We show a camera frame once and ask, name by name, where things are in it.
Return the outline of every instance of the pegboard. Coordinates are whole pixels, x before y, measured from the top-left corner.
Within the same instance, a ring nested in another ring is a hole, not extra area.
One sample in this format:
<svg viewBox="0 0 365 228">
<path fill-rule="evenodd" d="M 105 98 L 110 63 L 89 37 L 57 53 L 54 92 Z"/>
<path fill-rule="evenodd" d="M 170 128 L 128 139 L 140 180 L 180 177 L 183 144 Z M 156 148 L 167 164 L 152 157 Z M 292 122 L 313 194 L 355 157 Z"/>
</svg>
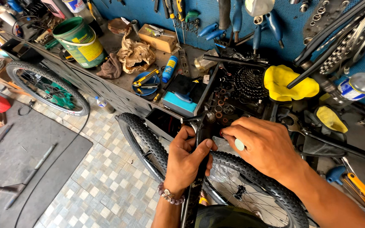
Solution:
<svg viewBox="0 0 365 228">
<path fill-rule="evenodd" d="M 119 17 L 124 17 L 129 21 L 136 19 L 139 21 L 140 26 L 148 23 L 159 25 L 164 29 L 174 31 L 172 20 L 166 19 L 164 17 L 162 0 L 159 0 L 158 13 L 154 12 L 155 2 L 152 0 L 124 0 L 126 4 L 125 6 L 123 6 L 117 0 L 112 0 L 111 4 L 109 4 L 108 0 L 93 0 L 93 2 L 102 16 L 107 19 Z M 263 31 L 261 33 L 260 47 L 268 47 L 276 50 L 277 55 L 283 60 L 294 60 L 305 47 L 303 44 L 302 29 L 318 2 L 319 0 L 313 0 L 309 9 L 305 13 L 302 13 L 299 12 L 299 8 L 301 6 L 300 3 L 292 5 L 288 3 L 288 0 L 276 0 L 274 9 L 284 22 L 282 42 L 285 48 L 280 48 L 278 41 L 275 40 L 270 30 Z M 358 0 L 350 1 L 350 4 L 346 10 L 348 10 L 357 2 Z M 235 0 L 231 0 L 231 19 L 234 12 L 234 3 Z M 198 16 L 200 19 L 200 27 L 198 31 L 201 31 L 201 29 L 214 22 L 219 22 L 219 7 L 217 0 L 185 0 L 185 5 L 186 12 L 193 9 L 200 12 L 200 15 Z M 243 23 L 239 37 L 244 37 L 245 35 L 253 32 L 255 28 L 253 17 L 247 13 L 244 4 L 242 7 L 242 12 Z M 227 37 L 230 36 L 231 31 L 232 27 L 226 30 Z M 177 29 L 177 33 L 180 38 L 180 42 L 182 43 L 183 39 L 181 29 Z M 246 44 L 252 45 L 252 43 L 253 42 L 250 40 Z M 203 37 L 197 37 L 194 33 L 188 33 L 187 38 L 185 39 L 185 44 L 189 44 L 204 50 L 216 48 L 213 41 L 207 41 Z M 350 69 L 349 75 L 363 71 L 365 71 L 365 56 L 360 60 L 360 62 Z M 340 83 L 345 78 L 346 77 L 343 76 L 341 79 L 337 80 L 336 83 Z"/>
</svg>

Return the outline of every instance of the bracelet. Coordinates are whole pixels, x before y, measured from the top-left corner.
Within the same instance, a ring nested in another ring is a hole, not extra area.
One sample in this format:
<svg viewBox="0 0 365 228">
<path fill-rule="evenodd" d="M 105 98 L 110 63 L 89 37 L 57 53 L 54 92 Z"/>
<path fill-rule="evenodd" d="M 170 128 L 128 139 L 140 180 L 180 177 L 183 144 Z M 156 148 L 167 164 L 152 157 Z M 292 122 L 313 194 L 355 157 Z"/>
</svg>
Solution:
<svg viewBox="0 0 365 228">
<path fill-rule="evenodd" d="M 175 195 L 171 194 L 168 189 L 164 189 L 164 182 L 161 182 L 157 189 L 159 190 L 159 195 L 171 204 L 180 205 L 184 203 L 185 195 L 182 195 L 180 199 L 174 199 Z"/>
</svg>

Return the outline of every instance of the green bucket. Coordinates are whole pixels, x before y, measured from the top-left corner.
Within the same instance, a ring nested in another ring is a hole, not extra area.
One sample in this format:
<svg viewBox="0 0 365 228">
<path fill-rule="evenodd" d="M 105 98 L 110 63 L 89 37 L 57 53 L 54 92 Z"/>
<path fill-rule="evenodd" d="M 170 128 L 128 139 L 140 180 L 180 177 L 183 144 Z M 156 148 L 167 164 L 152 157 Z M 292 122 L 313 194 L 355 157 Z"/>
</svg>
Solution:
<svg viewBox="0 0 365 228">
<path fill-rule="evenodd" d="M 107 56 L 94 30 L 81 17 L 59 24 L 53 30 L 53 36 L 84 68 L 100 65 Z"/>
</svg>

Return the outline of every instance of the workbench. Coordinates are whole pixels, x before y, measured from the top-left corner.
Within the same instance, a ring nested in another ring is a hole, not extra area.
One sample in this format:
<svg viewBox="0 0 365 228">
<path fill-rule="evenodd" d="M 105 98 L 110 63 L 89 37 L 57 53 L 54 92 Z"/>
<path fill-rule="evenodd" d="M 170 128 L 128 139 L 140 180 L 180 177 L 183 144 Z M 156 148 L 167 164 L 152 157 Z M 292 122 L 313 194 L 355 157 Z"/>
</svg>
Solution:
<svg viewBox="0 0 365 228">
<path fill-rule="evenodd" d="M 3 26 L 0 28 L 0 30 L 3 30 L 4 33 L 0 33 L 0 35 L 7 40 L 14 38 L 11 28 L 12 27 L 7 23 L 3 23 Z M 121 48 L 122 37 L 113 34 L 111 31 L 109 31 L 106 25 L 102 25 L 101 28 L 103 29 L 104 35 L 99 38 L 99 41 L 103 45 L 104 49 L 108 54 L 117 52 Z M 137 35 L 134 32 L 131 32 L 129 35 L 132 40 L 135 40 L 136 36 Z M 43 47 L 43 45 L 39 43 L 25 43 L 44 57 L 42 63 L 50 70 L 53 70 L 59 76 L 70 81 L 74 86 L 78 87 L 80 90 L 86 92 L 90 96 L 101 96 L 105 98 L 109 104 L 111 104 L 116 110 L 120 112 L 130 112 L 138 115 L 141 118 L 145 118 L 153 109 L 159 109 L 175 118 L 181 118 L 179 114 L 165 108 L 161 100 L 158 103 L 154 101 L 147 101 L 135 94 L 132 89 L 133 79 L 143 71 L 135 71 L 131 74 L 127 74 L 122 71 L 122 74 L 118 79 L 106 80 L 96 75 L 96 73 L 101 70 L 100 66 L 85 69 L 76 61 L 62 61 L 58 55 L 59 50 L 57 48 L 53 48 L 48 51 Z M 189 45 L 181 45 L 187 54 L 191 77 L 195 78 L 203 75 L 203 73 L 200 73 L 194 66 L 194 59 L 204 54 L 205 51 Z M 159 67 L 165 66 L 171 54 L 154 48 L 150 49 L 156 55 L 156 61 L 154 64 Z M 146 71 L 154 70 L 154 64 L 151 65 Z M 178 69 L 181 69 L 180 62 L 178 62 L 174 74 L 176 74 Z M 164 134 L 164 132 L 156 133 L 161 136 Z"/>
</svg>

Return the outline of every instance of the checkered floor tile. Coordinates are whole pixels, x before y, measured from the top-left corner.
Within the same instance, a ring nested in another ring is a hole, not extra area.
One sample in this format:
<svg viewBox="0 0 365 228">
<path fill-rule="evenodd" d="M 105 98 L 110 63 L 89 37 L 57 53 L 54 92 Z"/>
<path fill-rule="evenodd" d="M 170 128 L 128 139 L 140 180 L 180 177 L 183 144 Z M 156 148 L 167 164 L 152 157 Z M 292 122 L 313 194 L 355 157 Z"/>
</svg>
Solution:
<svg viewBox="0 0 365 228">
<path fill-rule="evenodd" d="M 35 100 L 8 90 L 2 93 L 22 103 Z M 159 200 L 158 183 L 122 134 L 114 117 L 120 113 L 109 114 L 94 104 L 94 98 L 83 95 L 91 112 L 80 135 L 93 142 L 93 147 L 35 228 L 149 228 Z M 74 132 L 86 121 L 86 117 L 66 115 L 38 101 L 33 109 Z M 160 140 L 168 150 L 169 142 Z"/>
</svg>

